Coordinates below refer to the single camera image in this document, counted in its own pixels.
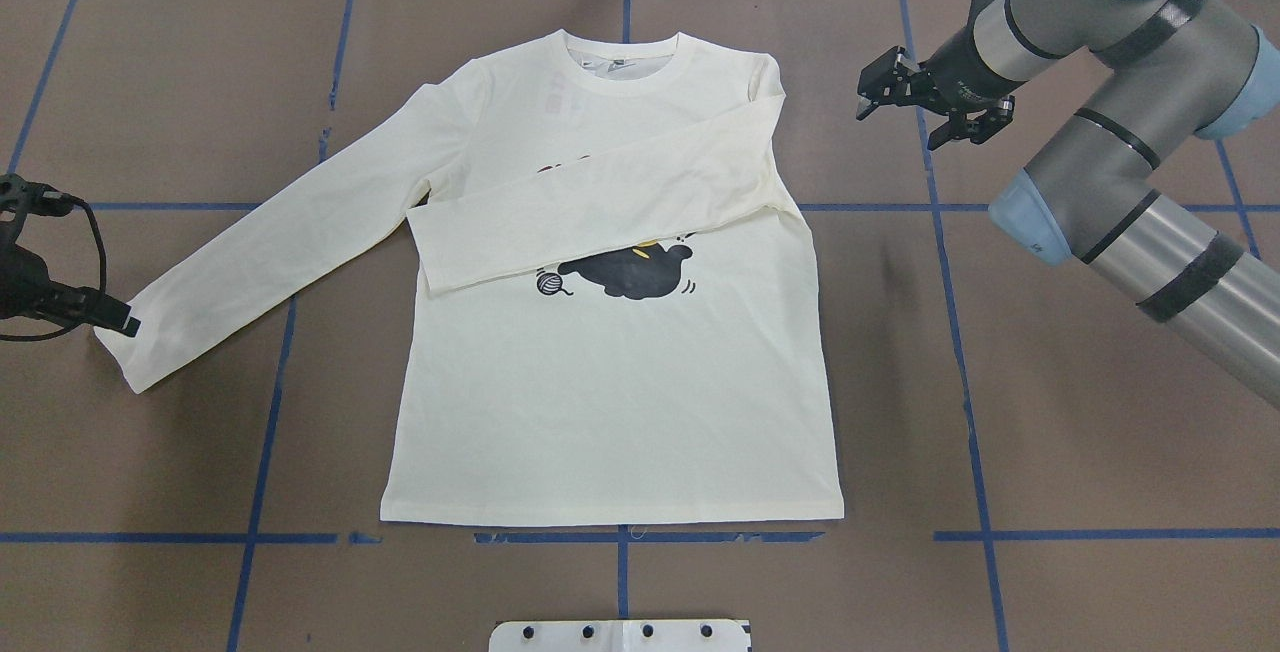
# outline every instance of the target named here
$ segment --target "shirt hem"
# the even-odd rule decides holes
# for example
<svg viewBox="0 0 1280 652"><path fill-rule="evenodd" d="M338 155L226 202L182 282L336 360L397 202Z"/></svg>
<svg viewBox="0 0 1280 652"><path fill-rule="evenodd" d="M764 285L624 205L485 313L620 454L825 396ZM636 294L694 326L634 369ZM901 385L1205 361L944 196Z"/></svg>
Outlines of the shirt hem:
<svg viewBox="0 0 1280 652"><path fill-rule="evenodd" d="M383 521L428 523L461 526L594 526L692 523L745 523L783 520L840 520L841 498L822 502L758 505L680 505L637 509L635 506L575 507L550 512L547 509L451 507L412 502L383 502Z"/></svg>

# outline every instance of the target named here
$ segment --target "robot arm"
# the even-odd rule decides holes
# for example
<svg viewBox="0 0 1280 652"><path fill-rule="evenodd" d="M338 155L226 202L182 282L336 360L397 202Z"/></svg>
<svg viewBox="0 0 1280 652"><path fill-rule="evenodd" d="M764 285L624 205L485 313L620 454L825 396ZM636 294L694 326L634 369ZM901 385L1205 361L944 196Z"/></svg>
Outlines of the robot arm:
<svg viewBox="0 0 1280 652"><path fill-rule="evenodd" d="M859 94L865 114L947 114L931 149L978 142L983 118L1006 101L1011 111L1010 92L1079 47L1115 74L992 202L992 219L1050 264L1080 259L1280 407L1280 275L1147 184L1187 137L1222 138L1280 102L1280 53L1261 29L1220 0L975 0L932 58L915 70L881 58ZM901 95L931 88L928 104Z"/></svg>
<svg viewBox="0 0 1280 652"><path fill-rule="evenodd" d="M49 279L49 268L38 255L18 245L28 215L67 216L74 208L88 215L99 252L99 286L73 288ZM0 319L27 316L58 323L61 329L19 337L0 334L6 342L38 342L76 329L81 324L114 329L133 337L138 320L129 306L106 293L106 251L93 211L79 197L47 184L27 182L18 174L0 175Z"/></svg>

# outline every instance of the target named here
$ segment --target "metal bracket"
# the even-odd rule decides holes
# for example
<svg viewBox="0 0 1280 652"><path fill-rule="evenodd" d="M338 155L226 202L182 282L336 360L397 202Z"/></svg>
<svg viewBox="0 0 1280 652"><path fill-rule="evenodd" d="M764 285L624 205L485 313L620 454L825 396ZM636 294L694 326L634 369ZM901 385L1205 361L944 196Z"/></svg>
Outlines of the metal bracket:
<svg viewBox="0 0 1280 652"><path fill-rule="evenodd" d="M489 652L750 652L746 620L582 620L502 623Z"/></svg>

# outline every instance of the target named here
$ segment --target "shirt neckline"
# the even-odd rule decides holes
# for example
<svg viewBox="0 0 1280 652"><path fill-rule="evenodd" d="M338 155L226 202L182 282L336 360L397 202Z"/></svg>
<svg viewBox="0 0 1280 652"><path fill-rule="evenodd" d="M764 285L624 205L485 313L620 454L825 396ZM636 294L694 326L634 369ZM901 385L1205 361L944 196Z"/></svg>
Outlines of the shirt neckline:
<svg viewBox="0 0 1280 652"><path fill-rule="evenodd" d="M692 37L686 33L676 35L658 42L600 42L576 37L563 29L556 31L550 36L552 54L557 60L557 67L570 81L580 87L599 92L602 95L644 95L667 86L672 79L685 73L690 58L694 53ZM605 79L596 77L593 72L582 69L570 55L570 50L599 55L603 58L659 58L671 56L667 64L662 65L653 74L640 79Z"/></svg>

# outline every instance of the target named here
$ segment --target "black tape band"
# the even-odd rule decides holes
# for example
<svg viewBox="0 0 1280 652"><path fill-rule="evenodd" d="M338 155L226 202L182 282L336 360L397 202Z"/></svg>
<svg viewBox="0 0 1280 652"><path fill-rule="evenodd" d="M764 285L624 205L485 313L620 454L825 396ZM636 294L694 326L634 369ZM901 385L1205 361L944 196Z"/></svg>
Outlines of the black tape band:
<svg viewBox="0 0 1280 652"><path fill-rule="evenodd" d="M1243 247L1219 232L1187 269L1158 292L1139 301L1138 309L1161 324L1174 319L1216 287L1217 281L1231 272L1242 256Z"/></svg>
<svg viewBox="0 0 1280 652"><path fill-rule="evenodd" d="M1137 222L1137 219L1142 216L1142 213L1147 211L1148 206L1156 205L1156 200L1158 199L1160 199L1160 192L1156 192L1155 190L1147 192L1147 196L1138 202L1138 206L1129 210L1129 214L1124 215L1124 219L1120 220L1120 224L1112 227L1111 232L1107 232L1106 237L1103 237L1097 245L1093 246L1092 250L1089 250L1083 257L1080 257L1080 261L1084 264L1089 264L1093 260L1098 259L1098 255L1105 252L1107 247L1111 246L1112 242L1119 240L1120 236L1124 234L1126 229L1129 229L1129 225Z"/></svg>
<svg viewBox="0 0 1280 652"><path fill-rule="evenodd" d="M1043 50L1030 40L1028 40L1028 37L1023 33L1023 31L1018 28L1018 23L1014 22L1014 8L1010 0L1005 0L1005 24L1007 24L1009 31L1014 33L1014 40L1018 40L1019 45L1025 47L1028 53L1047 60L1060 60L1066 56L1066 55L1055 55L1053 53Z"/></svg>
<svg viewBox="0 0 1280 652"><path fill-rule="evenodd" d="M1166 0L1156 14L1128 37L1093 54L1111 69L1133 64L1167 42L1183 26L1196 19L1202 9L1204 0Z"/></svg>
<svg viewBox="0 0 1280 652"><path fill-rule="evenodd" d="M1111 119L1100 111L1091 110L1089 108L1080 108L1075 110L1075 117L1087 119L1119 137L1121 142L1129 145L1133 151L1142 155L1142 159L1147 160L1147 164L1151 165L1151 169L1160 167L1160 155L1156 154L1156 150L1152 150L1147 142L1143 142L1137 134L1129 132L1124 124L1120 124L1115 119Z"/></svg>

